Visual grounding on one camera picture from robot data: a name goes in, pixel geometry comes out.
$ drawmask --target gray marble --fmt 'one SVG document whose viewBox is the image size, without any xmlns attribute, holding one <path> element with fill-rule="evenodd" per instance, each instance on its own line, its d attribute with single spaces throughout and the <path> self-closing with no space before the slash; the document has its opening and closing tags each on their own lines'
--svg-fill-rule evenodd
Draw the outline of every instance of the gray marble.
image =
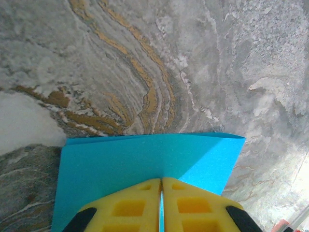
<svg viewBox="0 0 309 232">
<path fill-rule="evenodd" d="M 0 89 L 31 96 L 67 137 L 247 137 L 223 195 L 270 231 L 309 204 L 308 10 L 307 0 L 0 0 Z M 2 231 L 49 228 L 57 152 L 27 149 L 0 157 Z"/>
</svg>

